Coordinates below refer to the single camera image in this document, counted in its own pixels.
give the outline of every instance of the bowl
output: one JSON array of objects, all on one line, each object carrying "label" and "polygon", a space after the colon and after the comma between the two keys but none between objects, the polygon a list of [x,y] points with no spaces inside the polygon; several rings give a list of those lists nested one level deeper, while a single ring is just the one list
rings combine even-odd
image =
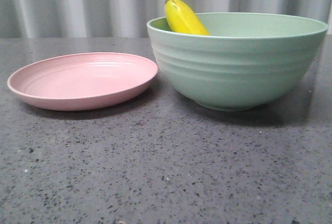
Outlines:
[{"label": "bowl", "polygon": [[289,15],[200,13],[210,36],[172,32],[166,18],[147,22],[160,71],[204,107],[240,111],[276,100],[298,84],[328,25]]}]

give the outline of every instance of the bowl rim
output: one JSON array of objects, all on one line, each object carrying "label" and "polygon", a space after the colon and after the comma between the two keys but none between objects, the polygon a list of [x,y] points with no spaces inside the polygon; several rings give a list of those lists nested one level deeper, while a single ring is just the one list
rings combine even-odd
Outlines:
[{"label": "bowl rim", "polygon": [[318,31],[314,32],[308,32],[304,34],[298,34],[298,35],[280,35],[280,36],[264,36],[264,37],[248,37],[248,36],[215,36],[215,35],[195,35],[195,34],[186,34],[186,33],[179,33],[179,32],[173,32],[173,31],[166,31],[162,29],[158,29],[156,27],[153,27],[151,25],[152,22],[165,19],[166,17],[158,17],[149,20],[146,23],[146,26],[148,29],[155,30],[157,32],[165,33],[168,35],[174,35],[174,36],[182,36],[182,37],[190,37],[190,38],[205,38],[205,39],[234,39],[234,40],[255,40],[255,39],[285,39],[285,38],[298,38],[298,37],[305,37],[305,36],[312,36],[319,33],[327,32],[329,25],[323,21],[308,18],[308,17],[300,17],[300,16],[294,16],[294,15],[287,15],[287,14],[273,14],[273,13],[259,13],[259,12],[202,12],[202,13],[196,13],[196,15],[213,15],[213,14],[221,14],[221,15],[228,15],[228,14],[236,14],[236,15],[265,15],[265,16],[277,16],[277,17],[288,17],[288,18],[297,18],[297,19],[303,19],[306,21],[316,22],[322,26],[322,28]]}]

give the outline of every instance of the tableware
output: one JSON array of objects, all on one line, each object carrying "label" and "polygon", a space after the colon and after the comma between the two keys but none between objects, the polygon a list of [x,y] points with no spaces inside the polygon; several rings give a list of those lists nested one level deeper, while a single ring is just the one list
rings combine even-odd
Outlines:
[{"label": "tableware", "polygon": [[69,54],[41,60],[7,81],[22,101],[44,109],[77,111],[112,106],[145,91],[157,65],[126,53]]},{"label": "tableware", "polygon": [[300,82],[328,25],[288,15],[201,13],[211,36],[172,32],[165,17],[147,23],[161,72],[198,104],[239,111],[271,102]]}]

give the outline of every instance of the plate rim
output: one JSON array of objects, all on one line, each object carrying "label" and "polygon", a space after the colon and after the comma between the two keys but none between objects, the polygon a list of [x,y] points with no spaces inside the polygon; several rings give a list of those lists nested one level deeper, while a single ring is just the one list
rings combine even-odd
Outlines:
[{"label": "plate rim", "polygon": [[[55,60],[55,59],[60,59],[60,58],[65,58],[65,57],[74,57],[74,56],[78,56],[78,55],[88,55],[88,54],[108,54],[108,55],[128,55],[130,57],[136,57],[142,60],[145,60],[149,63],[151,63],[155,68],[154,68],[154,72],[151,74],[151,76],[149,77],[148,80],[145,80],[143,83],[139,83],[136,86],[130,87],[130,88],[126,88],[125,90],[118,90],[118,91],[114,91],[111,93],[106,93],[106,94],[99,94],[99,95],[93,95],[93,96],[81,96],[81,97],[67,97],[67,98],[56,98],[56,97],[43,97],[43,96],[36,96],[36,95],[32,95],[32,94],[28,94],[28,93],[24,93],[21,92],[17,89],[15,89],[12,85],[11,85],[11,80],[12,78],[18,74],[19,72],[21,72],[22,70],[26,69],[27,67],[36,65],[38,63],[44,63],[50,60]],[[121,93],[121,92],[126,92],[129,91],[131,89],[134,89],[136,87],[139,87],[141,85],[144,85],[145,83],[148,83],[149,81],[151,81],[158,73],[158,65],[152,61],[149,58],[137,55],[137,54],[130,54],[130,53],[122,53],[122,52],[85,52],[85,53],[73,53],[73,54],[65,54],[65,55],[60,55],[57,57],[51,57],[51,58],[46,58],[46,59],[42,59],[40,61],[36,61],[30,64],[27,64],[21,68],[19,68],[18,70],[14,71],[7,79],[7,86],[8,88],[15,94],[23,96],[23,97],[28,97],[28,98],[32,98],[32,99],[36,99],[36,100],[49,100],[49,101],[72,101],[72,100],[83,100],[83,99],[90,99],[90,98],[95,98],[95,97],[103,97],[103,96],[110,96],[112,94],[117,94],[117,93]]]}]

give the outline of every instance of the granite countertop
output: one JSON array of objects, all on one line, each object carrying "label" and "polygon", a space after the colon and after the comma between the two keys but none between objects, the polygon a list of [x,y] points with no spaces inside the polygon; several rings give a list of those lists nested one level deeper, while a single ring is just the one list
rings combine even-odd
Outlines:
[{"label": "granite countertop", "polygon": [[138,97],[60,112],[6,81],[54,56],[128,52],[147,38],[0,39],[0,223],[332,223],[332,36],[300,84],[225,113],[159,72]]}]

